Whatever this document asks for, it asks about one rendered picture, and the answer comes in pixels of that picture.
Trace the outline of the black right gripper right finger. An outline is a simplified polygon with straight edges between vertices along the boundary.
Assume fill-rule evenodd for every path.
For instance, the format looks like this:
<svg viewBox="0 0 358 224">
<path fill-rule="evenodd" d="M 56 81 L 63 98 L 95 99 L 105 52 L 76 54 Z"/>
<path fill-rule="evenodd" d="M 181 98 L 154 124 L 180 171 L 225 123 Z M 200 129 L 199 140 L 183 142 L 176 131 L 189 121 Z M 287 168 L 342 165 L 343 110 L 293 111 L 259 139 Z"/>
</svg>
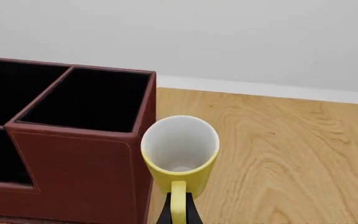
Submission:
<svg viewBox="0 0 358 224">
<path fill-rule="evenodd" d="M 186 193 L 186 224 L 203 224 L 191 193 Z"/>
</svg>

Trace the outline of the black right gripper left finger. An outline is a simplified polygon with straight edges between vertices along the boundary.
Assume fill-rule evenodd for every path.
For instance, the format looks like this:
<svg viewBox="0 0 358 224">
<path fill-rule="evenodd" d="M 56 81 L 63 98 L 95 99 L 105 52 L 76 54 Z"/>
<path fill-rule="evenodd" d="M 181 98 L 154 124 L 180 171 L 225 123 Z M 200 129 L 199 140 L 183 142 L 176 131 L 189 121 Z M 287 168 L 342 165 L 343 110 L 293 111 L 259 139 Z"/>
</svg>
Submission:
<svg viewBox="0 0 358 224">
<path fill-rule="evenodd" d="M 156 224 L 172 224 L 170 201 L 171 193 L 169 192 L 166 194 L 165 203 Z"/>
</svg>

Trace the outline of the yellow and white mug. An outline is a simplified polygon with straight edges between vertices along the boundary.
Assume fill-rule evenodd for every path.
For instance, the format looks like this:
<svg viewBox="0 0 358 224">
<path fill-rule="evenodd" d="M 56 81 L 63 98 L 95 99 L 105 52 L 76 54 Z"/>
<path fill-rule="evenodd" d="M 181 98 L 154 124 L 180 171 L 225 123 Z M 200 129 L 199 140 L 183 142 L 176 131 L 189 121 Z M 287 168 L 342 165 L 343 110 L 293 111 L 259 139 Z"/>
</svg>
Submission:
<svg viewBox="0 0 358 224">
<path fill-rule="evenodd" d="M 172 224 L 186 224 L 186 193 L 195 201 L 204 192 L 219 152 L 216 130 L 197 117 L 166 117 L 146 130 L 140 149 L 161 193 L 171 193 Z"/>
</svg>

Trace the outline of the red-brown desk caddy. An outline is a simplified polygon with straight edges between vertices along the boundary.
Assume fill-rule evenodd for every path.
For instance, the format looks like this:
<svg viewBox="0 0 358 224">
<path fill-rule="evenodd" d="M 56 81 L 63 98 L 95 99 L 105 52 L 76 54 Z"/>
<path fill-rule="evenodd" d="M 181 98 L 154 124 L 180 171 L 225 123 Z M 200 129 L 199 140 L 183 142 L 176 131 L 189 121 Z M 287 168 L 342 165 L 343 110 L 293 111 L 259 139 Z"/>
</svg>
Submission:
<svg viewBox="0 0 358 224">
<path fill-rule="evenodd" d="M 0 222 L 146 224 L 156 73 L 0 58 Z"/>
</svg>

